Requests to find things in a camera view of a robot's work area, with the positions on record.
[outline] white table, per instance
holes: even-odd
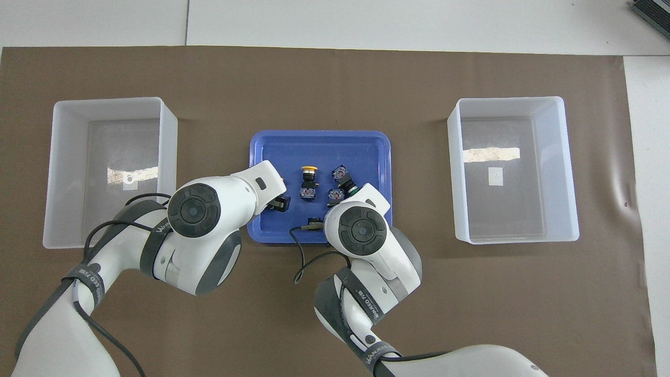
[[[184,44],[625,56],[657,370],[670,376],[670,40],[625,0],[0,2],[0,46]]]

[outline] white plastic container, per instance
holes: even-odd
[[[176,163],[177,118],[160,98],[56,103],[44,247],[81,248],[131,197],[173,194]]]
[[[579,238],[561,97],[463,98],[447,125],[456,238]]]

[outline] blue plastic tray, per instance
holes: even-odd
[[[261,131],[249,146],[249,166],[269,160],[286,184],[284,195],[291,197],[289,210],[282,213],[263,211],[247,226],[251,238],[263,244],[289,244],[289,229],[307,224],[308,217],[323,218],[328,212],[328,190],[337,182],[330,172],[345,165],[358,187],[371,183],[392,204],[386,220],[392,224],[391,212],[391,142],[379,131]],[[316,199],[300,198],[302,166],[319,168]],[[324,244],[323,231],[299,231],[300,242]]]

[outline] cable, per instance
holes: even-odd
[[[139,365],[137,359],[135,359],[135,356],[133,356],[133,354],[126,347],[124,347],[120,341],[116,340],[110,333],[108,333],[107,330],[103,329],[102,326],[100,326],[96,321],[93,321],[93,318],[91,318],[90,315],[88,315],[88,313],[84,311],[82,306],[79,304],[79,301],[74,301],[73,304],[74,308],[77,310],[77,313],[79,313],[82,319],[84,319],[84,321],[86,321],[91,327],[96,329],[102,336],[107,338],[107,340],[109,340],[113,345],[119,348],[121,352],[123,352],[123,354],[125,354],[133,363],[133,365],[139,372],[139,375],[141,377],[146,377],[146,374],[144,374],[144,370],[142,370],[142,367]]]
[[[88,234],[88,237],[86,237],[86,242],[84,243],[84,260],[87,262],[90,261],[89,259],[89,249],[90,249],[90,241],[93,238],[93,236],[100,231],[100,229],[104,227],[108,227],[110,225],[131,225],[133,227],[138,227],[140,229],[144,229],[146,231],[151,231],[152,229],[146,225],[142,225],[140,223],[136,223],[134,221],[126,221],[126,220],[110,220],[110,221],[105,221],[104,223],[96,226],[90,233]]]
[[[316,230],[316,229],[322,229],[323,228],[323,223],[310,223],[308,225],[304,225],[301,227],[294,227],[289,230],[289,234],[291,235],[291,238],[295,241],[295,244],[297,244],[298,248],[300,249],[300,269],[295,273],[295,276],[293,277],[293,283],[298,284],[300,280],[302,280],[303,273],[305,272],[305,269],[312,263],[316,262],[320,258],[323,258],[324,256],[328,256],[330,254],[338,254],[342,256],[346,260],[346,266],[351,268],[351,261],[349,260],[349,257],[338,252],[337,250],[331,250],[329,252],[325,252],[323,254],[320,254],[314,258],[312,258],[307,264],[305,264],[305,250],[302,248],[302,244],[300,244],[300,241],[297,240],[297,237],[295,236],[294,232],[296,230]]]
[[[127,202],[126,205],[136,201],[137,199],[142,199],[142,198],[148,198],[148,197],[163,197],[163,198],[172,198],[171,195],[168,194],[161,194],[161,193],[148,193],[148,194],[140,194],[140,195],[135,195],[134,197],[130,198]]]

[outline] robotic arm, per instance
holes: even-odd
[[[375,377],[543,377],[520,353],[498,345],[474,345],[453,352],[403,357],[372,332],[422,277],[421,258],[383,215],[389,203],[370,184],[333,207],[324,220],[326,239],[353,258],[321,282],[314,310],[323,326],[343,341]]]
[[[239,228],[286,187],[268,161],[230,176],[201,178],[179,188],[165,208],[127,205],[100,241],[64,278],[23,332],[12,376],[118,376],[111,357],[84,320],[127,269],[190,294],[214,290],[239,255]],[[84,314],[76,311],[79,306]]]

